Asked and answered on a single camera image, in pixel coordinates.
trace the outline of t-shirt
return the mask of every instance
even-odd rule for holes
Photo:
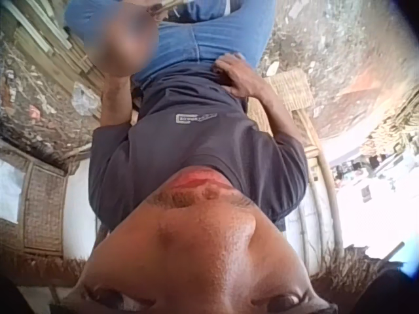
[[[272,138],[199,65],[159,74],[144,91],[140,120],[93,134],[90,204],[115,229],[147,196],[189,166],[221,172],[272,222],[304,197],[308,167],[302,145],[286,134]]]

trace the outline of mustache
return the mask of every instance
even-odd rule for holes
[[[165,209],[190,207],[202,201],[223,201],[236,207],[255,206],[253,201],[243,194],[221,194],[220,191],[207,188],[202,192],[161,192],[147,200],[147,203]]]

